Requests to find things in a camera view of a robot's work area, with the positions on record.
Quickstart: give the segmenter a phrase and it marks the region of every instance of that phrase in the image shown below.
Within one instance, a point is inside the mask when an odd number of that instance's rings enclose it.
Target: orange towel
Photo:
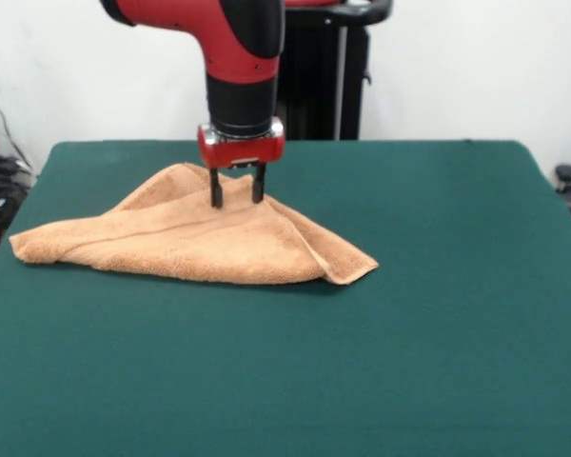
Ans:
[[[266,196],[251,202],[251,176],[220,177],[225,205],[208,203],[207,170],[159,171],[114,209],[11,236],[30,264],[65,262],[100,270],[235,284],[325,278],[350,284],[377,262],[302,214]]]

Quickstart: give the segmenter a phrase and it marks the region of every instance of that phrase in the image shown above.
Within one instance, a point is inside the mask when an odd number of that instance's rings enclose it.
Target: green tablecloth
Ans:
[[[193,143],[59,145],[11,233]],[[0,249],[0,457],[571,456],[571,217],[507,142],[290,143],[267,191],[381,263],[234,287]]]

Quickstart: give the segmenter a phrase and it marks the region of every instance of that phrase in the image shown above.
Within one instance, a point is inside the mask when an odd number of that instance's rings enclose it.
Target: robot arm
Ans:
[[[222,205],[218,168],[256,165],[253,199],[264,194],[266,163],[281,158],[283,126],[273,117],[284,0],[101,0],[126,25],[179,30],[199,42],[207,73],[210,124],[199,128],[210,169],[212,206]]]

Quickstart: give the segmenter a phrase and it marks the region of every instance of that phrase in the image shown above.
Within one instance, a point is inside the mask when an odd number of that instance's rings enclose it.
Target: green felt surface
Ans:
[[[11,233],[193,143],[59,145]],[[290,143],[267,191],[381,263],[348,288],[0,249],[2,456],[571,456],[571,217],[507,142]]]

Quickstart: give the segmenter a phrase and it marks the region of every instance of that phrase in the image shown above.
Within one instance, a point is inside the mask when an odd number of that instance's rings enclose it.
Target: black cable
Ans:
[[[26,157],[26,155],[23,153],[23,151],[17,146],[17,144],[12,139],[12,136],[10,135],[10,130],[9,130],[9,123],[7,122],[7,116],[4,115],[4,112],[2,112],[1,109],[0,109],[0,117],[2,118],[2,124],[4,126],[4,132],[7,134],[7,138],[9,138],[10,143],[14,147],[14,149],[17,152],[17,154],[19,155],[19,157],[21,157],[21,160],[23,160],[24,163],[31,170],[33,170],[33,166],[31,165],[30,161],[28,160],[28,157]]]

